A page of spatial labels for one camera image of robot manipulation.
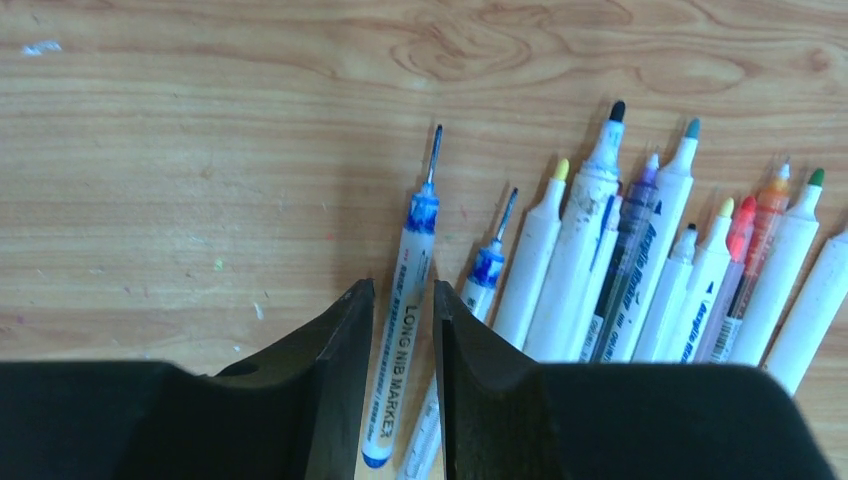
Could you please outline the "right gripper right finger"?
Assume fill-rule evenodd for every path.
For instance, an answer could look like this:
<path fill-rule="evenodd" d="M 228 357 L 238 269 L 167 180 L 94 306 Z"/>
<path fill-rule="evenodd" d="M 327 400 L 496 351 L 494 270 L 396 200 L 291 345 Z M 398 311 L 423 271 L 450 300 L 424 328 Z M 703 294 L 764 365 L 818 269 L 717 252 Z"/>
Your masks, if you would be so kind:
<path fill-rule="evenodd" d="M 449 479 L 831 479 L 793 399 L 759 369 L 539 363 L 434 285 Z"/>

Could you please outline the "pink tip clear pen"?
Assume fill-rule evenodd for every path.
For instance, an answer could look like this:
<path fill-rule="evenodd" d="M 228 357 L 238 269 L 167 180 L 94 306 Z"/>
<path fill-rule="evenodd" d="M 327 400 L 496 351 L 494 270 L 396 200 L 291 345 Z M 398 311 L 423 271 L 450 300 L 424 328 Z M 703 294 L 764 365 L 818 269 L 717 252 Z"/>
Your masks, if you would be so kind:
<path fill-rule="evenodd" d="M 716 295 L 713 309 L 701 336 L 698 349 L 694 354 L 694 363 L 706 363 L 712 355 L 724 318 L 730 309 L 745 268 L 745 258 L 752 237 L 756 207 L 757 201 L 755 197 L 749 195 L 742 201 L 734 214 L 725 241 L 730 254 L 730 262 L 721 287 Z"/>

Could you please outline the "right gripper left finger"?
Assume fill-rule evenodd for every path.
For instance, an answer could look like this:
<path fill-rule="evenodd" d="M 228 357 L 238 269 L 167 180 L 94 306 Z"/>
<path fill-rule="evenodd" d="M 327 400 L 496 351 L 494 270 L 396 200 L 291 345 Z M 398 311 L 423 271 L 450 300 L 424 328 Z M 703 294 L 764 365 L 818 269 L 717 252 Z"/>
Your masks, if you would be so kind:
<path fill-rule="evenodd" d="M 218 374 L 165 361 L 1 366 L 5 479 L 350 479 L 375 291 Z"/>

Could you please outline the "green cap marker pen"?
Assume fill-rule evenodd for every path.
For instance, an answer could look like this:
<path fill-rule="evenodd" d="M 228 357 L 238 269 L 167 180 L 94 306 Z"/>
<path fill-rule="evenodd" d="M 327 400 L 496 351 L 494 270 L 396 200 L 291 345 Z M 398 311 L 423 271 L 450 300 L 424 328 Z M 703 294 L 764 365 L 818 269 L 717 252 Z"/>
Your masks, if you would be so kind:
<path fill-rule="evenodd" d="M 778 225 L 774 244 L 752 292 L 726 361 L 758 366 L 820 228 L 816 207 L 825 170 L 813 171 Z"/>

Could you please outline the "white pen brown cap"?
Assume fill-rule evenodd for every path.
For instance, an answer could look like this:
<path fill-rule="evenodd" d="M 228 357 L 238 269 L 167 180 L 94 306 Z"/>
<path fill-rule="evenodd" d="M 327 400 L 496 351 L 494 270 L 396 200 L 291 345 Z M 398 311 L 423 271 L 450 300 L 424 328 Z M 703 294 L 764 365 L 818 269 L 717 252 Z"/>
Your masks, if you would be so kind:
<path fill-rule="evenodd" d="M 690 223 L 665 260 L 635 352 L 634 363 L 661 361 L 693 270 L 697 227 Z"/>

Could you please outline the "pale yellow tip pen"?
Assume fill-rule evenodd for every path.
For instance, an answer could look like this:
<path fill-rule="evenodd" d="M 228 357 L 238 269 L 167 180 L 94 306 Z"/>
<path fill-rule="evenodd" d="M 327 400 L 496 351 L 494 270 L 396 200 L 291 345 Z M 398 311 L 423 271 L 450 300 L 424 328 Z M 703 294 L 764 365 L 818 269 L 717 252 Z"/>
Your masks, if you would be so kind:
<path fill-rule="evenodd" d="M 696 248 L 693 271 L 666 350 L 661 357 L 663 362 L 691 363 L 694 360 L 717 291 L 730 262 L 726 239 L 734 208 L 733 198 L 724 200 L 709 232 Z"/>

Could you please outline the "teal tip white pen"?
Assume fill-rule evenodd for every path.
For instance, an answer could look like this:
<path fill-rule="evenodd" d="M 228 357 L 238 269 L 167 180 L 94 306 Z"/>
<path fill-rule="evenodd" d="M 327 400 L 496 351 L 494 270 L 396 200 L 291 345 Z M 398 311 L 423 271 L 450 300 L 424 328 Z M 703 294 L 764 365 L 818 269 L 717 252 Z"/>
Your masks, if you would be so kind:
<path fill-rule="evenodd" d="M 601 359 L 628 362 L 633 358 L 691 193 L 692 166 L 699 143 L 701 120 L 691 119 L 670 162 L 654 176 L 657 192 L 645 233 L 638 244 L 632 278 L 624 292 Z"/>

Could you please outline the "blue marker pen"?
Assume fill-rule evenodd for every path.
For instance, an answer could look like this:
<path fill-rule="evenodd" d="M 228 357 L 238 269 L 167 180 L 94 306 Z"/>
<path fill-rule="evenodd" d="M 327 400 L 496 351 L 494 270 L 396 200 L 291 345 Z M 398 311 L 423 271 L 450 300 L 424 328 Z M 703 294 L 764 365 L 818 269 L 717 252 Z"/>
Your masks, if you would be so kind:
<path fill-rule="evenodd" d="M 603 283 L 618 239 L 618 224 L 623 197 L 616 195 L 602 224 L 598 247 L 590 264 L 586 290 L 580 297 L 576 315 L 576 330 L 566 351 L 567 362 L 579 362 L 584 343 L 593 322 L 593 315 L 602 293 Z"/>

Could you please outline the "black cap marker pen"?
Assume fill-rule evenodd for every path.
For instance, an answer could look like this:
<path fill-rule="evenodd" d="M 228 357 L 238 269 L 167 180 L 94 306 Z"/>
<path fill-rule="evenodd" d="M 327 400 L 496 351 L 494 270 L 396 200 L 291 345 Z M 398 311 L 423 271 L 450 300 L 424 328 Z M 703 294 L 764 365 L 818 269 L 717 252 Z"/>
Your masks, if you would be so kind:
<path fill-rule="evenodd" d="M 605 212 L 618 190 L 618 154 L 626 103 L 616 101 L 592 153 L 574 176 L 562 225 L 523 353 L 540 363 L 564 363 L 579 354 L 588 323 L 581 319 L 590 269 Z"/>

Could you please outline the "grey cap marker pen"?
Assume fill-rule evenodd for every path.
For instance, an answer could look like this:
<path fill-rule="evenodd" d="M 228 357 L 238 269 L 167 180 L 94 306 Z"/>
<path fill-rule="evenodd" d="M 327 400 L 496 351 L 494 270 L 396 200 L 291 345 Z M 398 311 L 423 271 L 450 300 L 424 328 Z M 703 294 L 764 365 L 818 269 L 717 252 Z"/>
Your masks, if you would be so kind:
<path fill-rule="evenodd" d="M 401 230 L 361 449 L 364 463 L 371 469 L 380 469 L 391 459 L 401 424 L 440 211 L 434 175 L 442 136 L 443 126 L 438 124 L 433 132 L 426 177 L 420 189 L 411 195 Z"/>

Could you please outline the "orange tip clear pen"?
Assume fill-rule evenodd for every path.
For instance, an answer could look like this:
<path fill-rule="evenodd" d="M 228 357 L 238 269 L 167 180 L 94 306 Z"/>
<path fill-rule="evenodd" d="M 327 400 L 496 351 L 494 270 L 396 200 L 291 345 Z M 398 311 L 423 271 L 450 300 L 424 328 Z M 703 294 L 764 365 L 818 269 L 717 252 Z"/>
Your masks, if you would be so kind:
<path fill-rule="evenodd" d="M 774 242 L 776 225 L 782 219 L 789 201 L 790 160 L 760 190 L 756 198 L 753 232 L 745 258 L 745 268 L 733 301 L 721 324 L 718 337 L 709 350 L 711 363 L 723 363 L 730 355 L 738 336 L 744 314 L 750 303 L 754 287 L 763 269 L 765 257 Z"/>

